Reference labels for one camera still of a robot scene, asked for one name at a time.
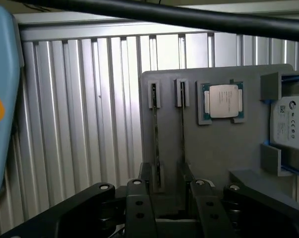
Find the black RAM stick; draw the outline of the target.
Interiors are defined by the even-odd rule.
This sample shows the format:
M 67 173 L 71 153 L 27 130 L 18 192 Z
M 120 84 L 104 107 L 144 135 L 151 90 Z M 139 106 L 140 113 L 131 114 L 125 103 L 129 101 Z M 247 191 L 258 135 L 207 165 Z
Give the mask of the black RAM stick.
M 160 157 L 159 157 L 159 137 L 158 137 L 158 121 L 157 121 L 157 90 L 156 84 L 151 86 L 151 96 L 152 96 L 152 112 L 153 112 L 153 125 L 154 125 L 154 148 L 155 148 L 155 169 L 156 169 L 156 179 L 157 187 L 161 188 L 161 170 L 160 170 Z
M 181 99 L 181 147 L 182 147 L 182 162 L 185 163 L 185 136 L 184 136 L 185 82 L 181 82 L 180 83 L 180 99 Z

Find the grey parts rack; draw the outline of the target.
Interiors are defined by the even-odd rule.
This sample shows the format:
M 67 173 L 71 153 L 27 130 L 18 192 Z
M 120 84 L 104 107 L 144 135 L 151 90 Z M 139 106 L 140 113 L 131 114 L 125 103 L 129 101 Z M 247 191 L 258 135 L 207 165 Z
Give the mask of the grey parts rack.
M 299 209 L 281 189 L 287 179 L 276 180 L 260 168 L 260 145 L 268 139 L 269 107 L 261 102 L 260 77 L 293 72 L 289 64 L 147 71 L 140 78 L 144 161 L 155 162 L 151 86 L 156 84 L 161 188 L 179 188 L 176 167 L 182 162 L 180 83 L 185 82 L 185 162 L 197 179 L 210 181 L 220 193 L 238 181 Z M 243 83 L 244 117 L 204 120 L 202 84 Z

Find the silver CPU chip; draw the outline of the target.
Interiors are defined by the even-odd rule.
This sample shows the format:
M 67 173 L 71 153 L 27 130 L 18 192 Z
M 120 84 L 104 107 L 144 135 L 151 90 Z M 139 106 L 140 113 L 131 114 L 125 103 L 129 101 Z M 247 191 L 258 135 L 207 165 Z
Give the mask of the silver CPU chip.
M 204 120 L 243 118 L 243 83 L 202 84 L 202 118 Z

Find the silver hard disk drive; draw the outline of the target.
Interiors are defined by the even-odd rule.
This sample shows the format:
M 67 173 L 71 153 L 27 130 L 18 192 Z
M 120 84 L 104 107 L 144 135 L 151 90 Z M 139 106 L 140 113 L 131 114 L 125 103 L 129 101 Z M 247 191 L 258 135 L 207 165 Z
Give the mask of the silver hard disk drive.
M 282 86 L 282 97 L 271 104 L 270 143 L 299 152 L 299 82 Z

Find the light blue robot housing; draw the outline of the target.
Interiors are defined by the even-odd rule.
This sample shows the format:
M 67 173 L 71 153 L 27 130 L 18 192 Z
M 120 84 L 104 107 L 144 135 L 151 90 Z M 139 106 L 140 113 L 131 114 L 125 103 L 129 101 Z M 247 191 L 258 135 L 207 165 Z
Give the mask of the light blue robot housing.
M 0 5 L 0 190 L 23 67 L 24 57 L 17 21 Z

